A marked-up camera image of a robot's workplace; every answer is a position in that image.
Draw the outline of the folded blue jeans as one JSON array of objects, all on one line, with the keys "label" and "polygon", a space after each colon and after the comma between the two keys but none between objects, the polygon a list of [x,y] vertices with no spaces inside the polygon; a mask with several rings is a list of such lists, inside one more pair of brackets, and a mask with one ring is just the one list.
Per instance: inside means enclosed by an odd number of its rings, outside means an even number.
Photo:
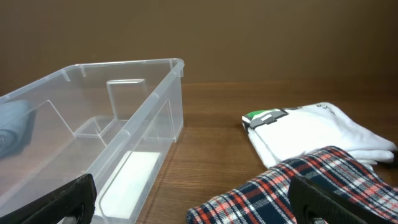
[{"label": "folded blue jeans", "polygon": [[1,158],[19,154],[30,143],[35,110],[27,100],[1,105]]}]

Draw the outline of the white label in bin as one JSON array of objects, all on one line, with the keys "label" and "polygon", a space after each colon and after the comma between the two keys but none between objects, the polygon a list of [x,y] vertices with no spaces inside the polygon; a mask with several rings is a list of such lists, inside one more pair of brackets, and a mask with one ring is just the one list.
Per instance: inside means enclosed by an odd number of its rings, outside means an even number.
[{"label": "white label in bin", "polygon": [[96,215],[127,220],[159,157],[158,152],[126,152],[96,202]]}]

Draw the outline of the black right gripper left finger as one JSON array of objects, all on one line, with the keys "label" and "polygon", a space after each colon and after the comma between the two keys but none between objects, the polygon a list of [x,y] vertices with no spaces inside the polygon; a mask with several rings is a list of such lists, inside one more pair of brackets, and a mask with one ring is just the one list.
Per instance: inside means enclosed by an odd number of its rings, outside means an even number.
[{"label": "black right gripper left finger", "polygon": [[1,223],[90,223],[97,197],[94,178],[83,174],[37,200],[1,217]]}]

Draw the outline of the red navy plaid shirt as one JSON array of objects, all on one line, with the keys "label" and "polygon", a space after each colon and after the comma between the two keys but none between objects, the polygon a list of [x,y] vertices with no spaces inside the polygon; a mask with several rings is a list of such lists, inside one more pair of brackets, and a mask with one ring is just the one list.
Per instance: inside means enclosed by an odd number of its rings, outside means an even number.
[{"label": "red navy plaid shirt", "polygon": [[288,199],[293,176],[303,176],[370,212],[397,223],[397,188],[347,152],[328,146],[282,161],[242,186],[186,214],[187,223],[295,223]]}]

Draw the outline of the white printed t-shirt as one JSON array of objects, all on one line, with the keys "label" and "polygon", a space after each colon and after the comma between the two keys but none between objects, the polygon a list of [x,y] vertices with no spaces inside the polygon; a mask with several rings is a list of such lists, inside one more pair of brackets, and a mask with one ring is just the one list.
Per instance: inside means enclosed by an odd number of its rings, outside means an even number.
[{"label": "white printed t-shirt", "polygon": [[336,146],[368,167],[392,162],[397,150],[392,141],[355,123],[329,102],[252,111],[243,115],[242,124],[267,168],[326,146]]}]

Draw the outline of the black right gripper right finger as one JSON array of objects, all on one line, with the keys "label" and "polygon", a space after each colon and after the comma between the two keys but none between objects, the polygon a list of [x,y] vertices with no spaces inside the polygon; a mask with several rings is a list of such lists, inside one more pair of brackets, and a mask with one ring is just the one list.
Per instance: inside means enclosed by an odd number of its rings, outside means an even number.
[{"label": "black right gripper right finger", "polygon": [[288,198],[298,224],[391,224],[333,192],[321,188],[311,180],[294,176],[290,180]]}]

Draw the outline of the clear plastic storage bin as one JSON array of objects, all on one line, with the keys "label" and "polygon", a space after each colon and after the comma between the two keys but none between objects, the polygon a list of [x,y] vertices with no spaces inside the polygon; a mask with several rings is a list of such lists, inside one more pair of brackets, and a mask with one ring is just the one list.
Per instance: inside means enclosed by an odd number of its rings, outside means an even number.
[{"label": "clear plastic storage bin", "polygon": [[93,223],[136,222],[183,128],[183,68],[179,58],[76,64],[2,96],[1,105],[30,102],[35,119],[30,143],[1,158],[1,215],[83,174],[93,176],[97,202],[126,152],[158,152],[131,216],[94,213],[92,218]]}]

